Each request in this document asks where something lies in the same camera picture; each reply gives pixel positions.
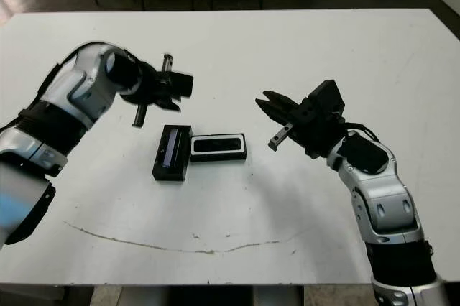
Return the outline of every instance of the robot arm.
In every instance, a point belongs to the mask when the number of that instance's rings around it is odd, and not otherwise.
[[[172,98],[190,96],[193,77],[162,71],[119,47],[90,42],[74,50],[46,77],[33,102],[0,129],[0,248],[28,237],[46,213],[55,177],[67,155],[114,101],[116,93],[138,105],[133,126],[142,127],[147,106],[179,111]]]
[[[450,305],[413,199],[397,176],[395,156],[368,128],[345,122],[335,82],[324,81],[301,104],[275,92],[264,94],[270,101],[256,99],[257,104],[283,125],[269,147],[276,151],[290,137],[310,157],[325,157],[351,192],[378,303]]]

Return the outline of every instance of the silver robot arm segment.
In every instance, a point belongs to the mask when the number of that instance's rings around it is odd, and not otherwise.
[[[415,203],[396,173],[393,153],[362,124],[347,123],[336,83],[324,81],[300,104],[272,91],[256,99],[283,128],[268,144],[287,137],[311,158],[324,157],[351,192],[381,306],[448,306],[443,282],[431,262]]]
[[[359,232],[374,271],[376,300],[381,305],[450,305],[443,281],[431,264],[433,251],[424,239],[415,203],[397,176],[395,156],[385,145],[372,142],[385,151],[387,163],[374,175],[355,168],[338,153],[344,141],[354,135],[359,133],[350,131],[332,149],[327,165],[336,169],[338,164],[339,177],[351,192]]]
[[[59,174],[116,93],[142,108],[133,126],[152,103],[179,111],[172,98],[190,96],[193,77],[170,71],[170,55],[165,61],[167,70],[156,71],[117,46],[90,42],[52,69],[33,102],[0,129],[0,248],[36,228],[55,195],[45,175]]]

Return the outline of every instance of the black rectangular box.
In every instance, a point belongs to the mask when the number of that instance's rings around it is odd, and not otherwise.
[[[190,161],[222,161],[246,159],[244,134],[192,136]]]
[[[153,164],[155,180],[185,179],[191,136],[192,127],[189,125],[165,125]]]

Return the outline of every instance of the black cable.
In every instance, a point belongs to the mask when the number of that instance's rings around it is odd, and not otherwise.
[[[376,141],[376,142],[380,143],[380,140],[378,139],[377,135],[374,134],[374,132],[372,132],[371,129],[367,128],[363,124],[359,124],[359,123],[344,123],[344,127],[347,130],[356,129],[356,130],[363,131],[372,141]]]

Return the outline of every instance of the white table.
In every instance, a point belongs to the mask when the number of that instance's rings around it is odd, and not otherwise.
[[[348,190],[322,159],[256,106],[263,90],[300,101],[334,78],[344,115],[396,153],[435,249],[460,279],[460,43],[428,10],[24,14],[0,36],[2,122],[75,46],[106,40],[195,76],[182,113],[117,97],[53,180],[57,195],[26,241],[0,252],[0,282],[274,284],[368,282]],[[190,164],[184,183],[151,174],[163,124],[244,132],[246,162]]]

